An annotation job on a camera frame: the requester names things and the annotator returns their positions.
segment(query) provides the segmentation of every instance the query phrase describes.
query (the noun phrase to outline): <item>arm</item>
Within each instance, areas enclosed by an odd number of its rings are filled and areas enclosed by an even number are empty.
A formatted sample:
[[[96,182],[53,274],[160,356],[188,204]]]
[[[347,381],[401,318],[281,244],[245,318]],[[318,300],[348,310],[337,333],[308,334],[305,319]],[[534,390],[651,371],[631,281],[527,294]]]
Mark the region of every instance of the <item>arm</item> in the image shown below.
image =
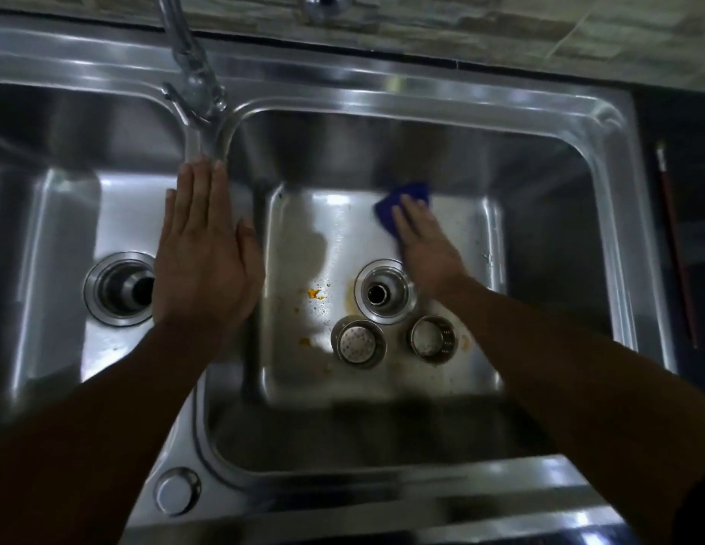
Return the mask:
[[[511,395],[648,543],[705,476],[705,394],[611,339],[466,275],[425,204],[394,218],[419,289],[471,331]]]
[[[155,327],[0,437],[0,543],[117,543],[179,410],[263,279],[253,228],[232,228],[224,167],[183,165],[166,198]]]

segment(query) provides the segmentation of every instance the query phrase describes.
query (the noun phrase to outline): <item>wet sink surface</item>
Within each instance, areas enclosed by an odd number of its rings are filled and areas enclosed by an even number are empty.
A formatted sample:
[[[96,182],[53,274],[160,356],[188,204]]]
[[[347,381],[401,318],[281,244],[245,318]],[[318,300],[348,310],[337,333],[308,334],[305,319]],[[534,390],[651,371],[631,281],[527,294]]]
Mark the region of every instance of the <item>wet sink surface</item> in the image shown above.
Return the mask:
[[[229,164],[234,186],[253,198],[267,282],[236,353],[206,381],[211,433],[227,461],[316,471],[555,452],[438,303],[420,297],[403,321],[381,325],[388,350],[370,369],[342,362],[331,331],[360,314],[358,273],[401,257],[373,205],[397,185],[425,181],[471,275],[610,334],[592,176],[573,147],[545,136],[267,111],[239,125]],[[448,318],[459,339],[442,366],[421,361],[405,340],[431,313]]]
[[[183,141],[156,102],[0,84],[0,426],[148,329],[94,320],[83,282],[115,252],[156,253]]]

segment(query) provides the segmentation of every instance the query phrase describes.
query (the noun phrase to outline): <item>tile backsplash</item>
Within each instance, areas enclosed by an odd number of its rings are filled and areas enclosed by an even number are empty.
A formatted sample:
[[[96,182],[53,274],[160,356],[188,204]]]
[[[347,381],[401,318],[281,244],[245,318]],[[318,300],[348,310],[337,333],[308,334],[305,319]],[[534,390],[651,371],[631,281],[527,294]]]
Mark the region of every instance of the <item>tile backsplash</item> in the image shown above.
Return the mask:
[[[182,0],[195,30],[705,91],[705,0],[357,0],[324,26],[296,0]],[[158,25],[155,0],[0,8]]]

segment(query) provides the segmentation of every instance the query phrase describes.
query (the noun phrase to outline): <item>blue cloth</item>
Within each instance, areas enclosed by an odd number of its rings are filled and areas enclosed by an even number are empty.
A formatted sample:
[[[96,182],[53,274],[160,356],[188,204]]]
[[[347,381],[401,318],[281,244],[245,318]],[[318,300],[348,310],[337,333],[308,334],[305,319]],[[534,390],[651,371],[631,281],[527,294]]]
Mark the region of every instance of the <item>blue cloth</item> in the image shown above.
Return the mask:
[[[393,220],[393,207],[401,204],[401,195],[410,195],[414,201],[422,199],[428,205],[428,185],[423,182],[406,184],[391,191],[382,201],[373,206],[380,224],[396,239],[400,240]]]

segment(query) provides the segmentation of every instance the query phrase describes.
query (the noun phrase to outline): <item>stainless steel sink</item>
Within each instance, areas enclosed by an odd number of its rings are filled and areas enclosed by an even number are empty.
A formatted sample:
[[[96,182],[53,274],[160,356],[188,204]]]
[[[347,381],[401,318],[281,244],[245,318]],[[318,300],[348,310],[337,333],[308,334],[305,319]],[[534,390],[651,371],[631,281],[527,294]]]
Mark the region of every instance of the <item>stainless steel sink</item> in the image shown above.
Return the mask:
[[[183,133],[139,97],[0,83],[0,426],[127,352],[83,301],[116,251],[154,254]]]
[[[610,334],[593,178],[575,148],[546,136],[270,110],[241,122],[228,160],[254,196],[267,283],[245,356],[207,375],[224,458],[297,471],[555,453],[439,304],[421,299],[403,321],[382,325],[388,350],[371,370],[341,361],[331,330],[360,314],[363,267],[400,258],[372,206],[396,185],[425,181],[478,280]],[[459,335],[442,366],[418,359],[405,340],[429,313],[454,321]]]
[[[340,528],[442,543],[620,521],[437,303],[417,295],[379,322],[387,354],[373,367],[338,359],[331,334],[371,313],[363,270],[399,267],[372,206],[422,180],[477,279],[675,370],[629,96],[205,45],[228,92],[215,129],[164,98],[179,77],[163,35],[0,17],[0,427],[121,359],[152,324],[134,286],[152,276],[164,190],[203,149],[229,163],[267,282],[179,413],[130,542],[242,524],[266,543]],[[95,299],[112,313],[89,309]],[[425,314],[457,331],[443,365],[406,344]],[[179,475],[200,494],[169,516]]]

